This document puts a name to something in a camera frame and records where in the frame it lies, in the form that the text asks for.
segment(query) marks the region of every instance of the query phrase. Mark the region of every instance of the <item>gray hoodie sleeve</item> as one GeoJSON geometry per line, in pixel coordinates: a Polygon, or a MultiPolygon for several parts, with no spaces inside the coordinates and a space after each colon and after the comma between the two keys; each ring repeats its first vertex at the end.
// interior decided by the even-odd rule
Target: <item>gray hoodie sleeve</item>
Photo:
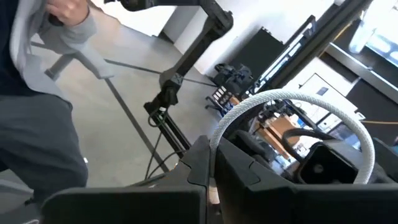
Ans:
{"type": "Polygon", "coordinates": [[[58,54],[73,54],[83,48],[87,40],[96,33],[96,24],[91,12],[80,24],[73,27],[51,25],[45,14],[38,31],[44,44],[58,54]]]}

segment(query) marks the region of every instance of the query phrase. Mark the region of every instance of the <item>gray floor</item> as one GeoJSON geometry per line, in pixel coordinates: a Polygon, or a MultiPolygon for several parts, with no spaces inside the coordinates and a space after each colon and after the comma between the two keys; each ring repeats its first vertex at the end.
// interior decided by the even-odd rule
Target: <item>gray floor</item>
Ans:
{"type": "MultiPolygon", "coordinates": [[[[104,58],[163,71],[181,57],[181,53],[172,44],[123,27],[115,19],[100,12],[93,13],[99,31],[91,39],[91,44],[104,58]]],[[[38,37],[34,37],[34,41],[41,42],[38,37]]],[[[43,69],[51,66],[59,57],[38,47],[33,47],[33,52],[43,58],[43,69]]],[[[159,75],[109,66],[116,75],[111,79],[112,83],[154,145],[159,130],[147,124],[148,114],[142,106],[159,92],[159,75]]],[[[196,70],[191,70],[187,77],[210,83],[196,70]]],[[[80,137],[81,150],[88,159],[88,186],[121,187],[142,180],[150,152],[106,83],[97,80],[80,63],[73,62],[63,72],[58,85],[74,105],[73,119],[80,137]]],[[[178,94],[180,103],[169,111],[191,142],[199,135],[210,135],[220,120],[215,111],[204,109],[205,97],[214,90],[210,86],[185,82],[178,94]]],[[[162,138],[158,151],[165,157],[173,150],[162,138]]],[[[166,164],[173,167],[177,161],[178,157],[175,156],[166,164]]],[[[0,174],[0,178],[15,178],[10,176],[12,175],[9,173],[0,174]]],[[[5,208],[20,203],[24,197],[0,194],[0,200],[2,212],[5,208]]]]}

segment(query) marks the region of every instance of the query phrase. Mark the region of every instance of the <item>braided white cable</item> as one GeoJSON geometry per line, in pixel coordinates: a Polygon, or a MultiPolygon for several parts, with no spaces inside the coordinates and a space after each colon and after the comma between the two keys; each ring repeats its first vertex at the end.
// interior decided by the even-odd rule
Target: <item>braided white cable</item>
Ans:
{"type": "Polygon", "coordinates": [[[367,184],[374,166],[374,146],[370,134],[361,122],[356,119],[354,113],[347,113],[331,103],[322,99],[318,95],[308,95],[306,93],[298,91],[287,91],[287,90],[269,90],[262,93],[258,93],[236,105],[231,111],[229,111],[224,118],[218,123],[218,127],[214,131],[210,139],[210,149],[214,153],[217,150],[218,144],[226,130],[226,128],[244,112],[257,106],[261,103],[265,103],[270,100],[302,100],[314,105],[320,106],[334,115],[339,117],[347,127],[349,127],[359,138],[361,142],[361,149],[363,154],[363,163],[359,168],[358,174],[355,178],[354,184],[367,184]]]}

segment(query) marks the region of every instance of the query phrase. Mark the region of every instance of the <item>hand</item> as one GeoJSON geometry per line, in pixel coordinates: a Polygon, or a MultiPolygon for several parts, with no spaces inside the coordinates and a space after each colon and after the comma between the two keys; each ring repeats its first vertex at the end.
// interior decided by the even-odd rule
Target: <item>hand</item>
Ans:
{"type": "Polygon", "coordinates": [[[66,26],[82,23],[89,13],[87,0],[47,0],[46,8],[66,26]]]}

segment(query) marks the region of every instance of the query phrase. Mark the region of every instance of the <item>dark gray pants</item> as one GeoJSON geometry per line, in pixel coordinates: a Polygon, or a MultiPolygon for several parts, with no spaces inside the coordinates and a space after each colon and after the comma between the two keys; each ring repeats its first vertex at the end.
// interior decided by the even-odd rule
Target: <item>dark gray pants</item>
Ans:
{"type": "Polygon", "coordinates": [[[38,204],[59,190],[85,187],[72,107],[47,94],[0,95],[0,163],[34,190],[38,204]]]}

